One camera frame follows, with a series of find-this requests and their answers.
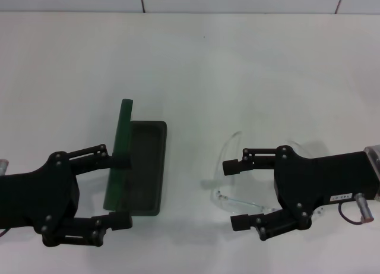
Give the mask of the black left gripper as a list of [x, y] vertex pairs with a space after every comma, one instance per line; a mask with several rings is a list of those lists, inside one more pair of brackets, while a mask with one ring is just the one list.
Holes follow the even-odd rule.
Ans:
[[32, 227], [47, 247], [101, 247], [108, 229], [132, 228], [129, 212], [74, 218], [80, 197], [76, 175], [101, 169], [131, 169], [131, 157], [109, 155], [101, 144], [55, 152], [33, 172], [1, 176], [1, 229]]

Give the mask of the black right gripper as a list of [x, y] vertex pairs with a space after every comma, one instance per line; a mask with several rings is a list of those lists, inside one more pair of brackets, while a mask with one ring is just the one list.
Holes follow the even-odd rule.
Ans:
[[361, 223], [374, 220], [368, 201], [375, 199], [375, 160], [366, 151], [304, 158], [290, 146], [242, 151], [242, 159], [222, 163], [225, 176], [254, 169], [274, 171], [274, 185], [283, 210], [231, 216], [232, 229], [255, 228], [261, 241], [311, 226], [314, 210], [354, 201]]

